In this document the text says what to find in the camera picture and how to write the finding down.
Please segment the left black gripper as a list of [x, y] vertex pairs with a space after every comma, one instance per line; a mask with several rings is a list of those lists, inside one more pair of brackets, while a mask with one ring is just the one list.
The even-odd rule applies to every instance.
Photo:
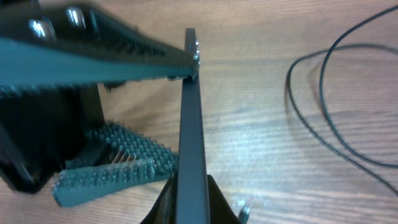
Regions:
[[61, 170], [52, 195], [74, 207], [177, 169], [176, 152], [118, 123], [102, 124], [96, 85], [1, 99], [1, 178], [34, 194]]

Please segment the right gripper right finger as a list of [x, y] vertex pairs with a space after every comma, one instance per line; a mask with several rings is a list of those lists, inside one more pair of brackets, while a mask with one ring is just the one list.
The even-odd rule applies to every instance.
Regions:
[[200, 78], [183, 79], [178, 170], [142, 223], [241, 223], [206, 172]]

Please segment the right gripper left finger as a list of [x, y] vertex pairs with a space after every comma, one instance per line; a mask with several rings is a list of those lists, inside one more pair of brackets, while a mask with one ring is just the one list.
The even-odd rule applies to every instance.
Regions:
[[1, 92], [198, 75], [196, 49], [141, 34], [90, 2], [1, 4]]

